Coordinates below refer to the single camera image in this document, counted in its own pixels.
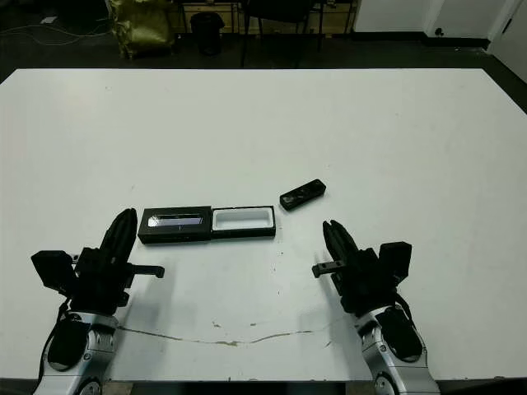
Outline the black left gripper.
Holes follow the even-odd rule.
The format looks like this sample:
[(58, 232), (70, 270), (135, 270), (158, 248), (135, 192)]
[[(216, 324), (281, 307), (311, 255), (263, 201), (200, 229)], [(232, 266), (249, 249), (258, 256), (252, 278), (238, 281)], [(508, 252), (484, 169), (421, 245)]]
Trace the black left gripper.
[(128, 261), (136, 239), (137, 212), (128, 208), (120, 212), (105, 232), (102, 247), (84, 248), (74, 259), (61, 252), (61, 294), (69, 298), (70, 308), (95, 314), (113, 315), (128, 303), (137, 275), (162, 278), (161, 266), (134, 265)]

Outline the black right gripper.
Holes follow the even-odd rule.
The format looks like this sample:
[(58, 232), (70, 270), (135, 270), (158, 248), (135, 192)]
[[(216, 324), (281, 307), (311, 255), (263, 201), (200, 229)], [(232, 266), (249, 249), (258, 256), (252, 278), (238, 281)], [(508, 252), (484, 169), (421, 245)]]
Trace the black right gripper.
[(380, 252), (359, 249), (346, 228), (336, 221), (323, 223), (323, 236), (331, 262), (317, 263), (318, 278), (329, 274), (345, 312), (361, 317), (394, 303), (399, 284), (399, 246), (382, 245)]

